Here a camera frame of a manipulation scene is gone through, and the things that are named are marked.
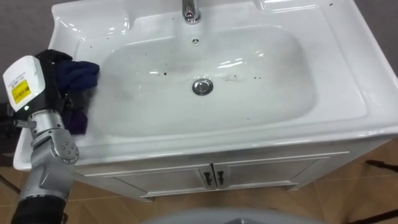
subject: sink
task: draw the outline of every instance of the sink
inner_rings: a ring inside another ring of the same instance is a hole
[[[79,164],[398,133],[397,78],[352,0],[199,4],[196,25],[181,0],[53,7],[49,47],[101,67]]]
[[[109,54],[101,69],[90,116],[104,121],[95,128],[116,136],[203,133],[286,121],[308,113],[317,95],[300,43],[272,26],[132,43]],[[199,78],[213,82],[209,95],[192,91]]]

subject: faucet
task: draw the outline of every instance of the faucet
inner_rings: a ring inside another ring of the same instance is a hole
[[[187,24],[195,25],[200,22],[198,0],[182,0],[182,16]]]

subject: gray wall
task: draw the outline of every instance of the gray wall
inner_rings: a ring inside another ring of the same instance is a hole
[[[65,1],[69,0],[0,0],[0,75],[18,58],[47,48],[53,29],[51,6]],[[356,2],[391,66],[398,73],[398,1]],[[1,79],[0,102],[6,100]]]
[[[0,0],[0,75],[24,55],[49,45],[53,29],[51,0]],[[7,100],[0,82],[0,102]]]

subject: dark rag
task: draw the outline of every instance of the dark rag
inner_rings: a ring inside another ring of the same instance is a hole
[[[61,94],[83,92],[97,85],[100,66],[91,62],[64,60],[55,63],[57,85]],[[88,118],[83,108],[64,111],[62,119],[71,134],[85,134]]]

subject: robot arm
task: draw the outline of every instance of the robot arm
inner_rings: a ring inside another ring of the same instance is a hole
[[[29,128],[33,137],[32,170],[21,190],[13,224],[62,222],[79,151],[60,116],[65,99],[57,89],[53,63],[71,59],[46,50],[36,57],[22,57],[3,75],[17,124]]]

